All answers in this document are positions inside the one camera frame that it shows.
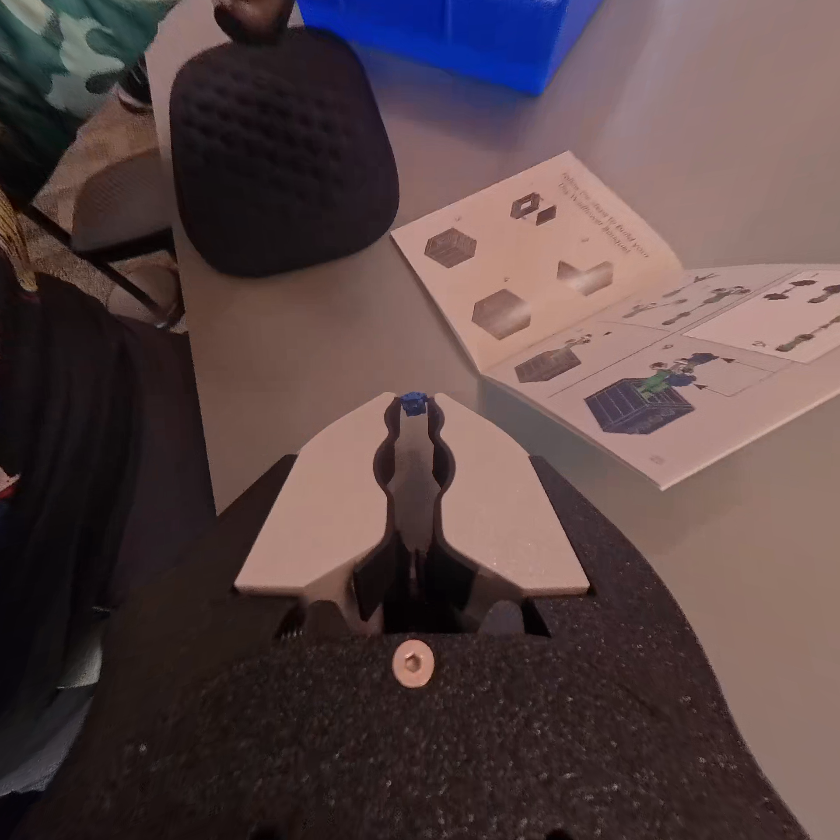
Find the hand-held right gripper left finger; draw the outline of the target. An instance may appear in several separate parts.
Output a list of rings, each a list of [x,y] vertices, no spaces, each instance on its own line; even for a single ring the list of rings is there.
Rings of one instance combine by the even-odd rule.
[[[378,395],[299,450],[238,573],[237,593],[383,617],[401,554],[389,483],[402,413],[396,395]]]

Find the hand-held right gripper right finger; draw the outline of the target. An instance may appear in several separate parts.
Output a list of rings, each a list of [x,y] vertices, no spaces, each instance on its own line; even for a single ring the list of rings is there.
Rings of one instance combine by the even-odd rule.
[[[437,496],[426,595],[462,617],[501,601],[585,595],[587,576],[526,450],[445,394],[429,398],[427,420]]]

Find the white instruction booklet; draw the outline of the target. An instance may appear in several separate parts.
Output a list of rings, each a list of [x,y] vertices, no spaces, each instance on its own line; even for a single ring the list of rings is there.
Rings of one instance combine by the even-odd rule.
[[[486,381],[661,490],[838,397],[838,266],[686,269],[571,152],[391,236]]]

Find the blue plastic bin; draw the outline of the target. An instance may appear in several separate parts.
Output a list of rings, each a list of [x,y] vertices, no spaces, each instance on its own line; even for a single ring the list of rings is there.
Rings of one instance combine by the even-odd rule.
[[[539,96],[601,1],[299,1],[306,26]]]

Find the person's left forearm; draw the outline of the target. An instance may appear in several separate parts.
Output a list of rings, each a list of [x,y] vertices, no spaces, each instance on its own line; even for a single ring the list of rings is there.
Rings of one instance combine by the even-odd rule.
[[[176,2],[2,1],[2,138],[61,151]]]

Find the grey desk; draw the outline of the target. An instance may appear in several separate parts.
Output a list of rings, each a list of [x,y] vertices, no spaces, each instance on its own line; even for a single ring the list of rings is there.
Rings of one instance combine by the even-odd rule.
[[[538,98],[357,47],[402,225],[572,151],[689,268],[838,263],[838,2],[604,2]],[[389,238],[279,279],[173,222],[223,511],[382,392],[445,392],[545,457],[655,567],[811,838],[838,838],[838,400],[666,491],[479,386]]]

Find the person's dark clothing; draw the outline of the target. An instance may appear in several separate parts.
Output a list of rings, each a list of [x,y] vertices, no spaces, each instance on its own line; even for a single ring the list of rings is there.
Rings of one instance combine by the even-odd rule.
[[[111,610],[213,519],[186,334],[34,271],[2,196],[3,794],[81,719]]]

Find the black mesh cushion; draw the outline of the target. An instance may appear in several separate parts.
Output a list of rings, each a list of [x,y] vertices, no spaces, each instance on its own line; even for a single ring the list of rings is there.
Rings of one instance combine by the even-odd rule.
[[[185,236],[217,273],[265,278],[351,256],[396,218],[396,160],[369,78],[327,29],[189,59],[171,87],[170,138]]]

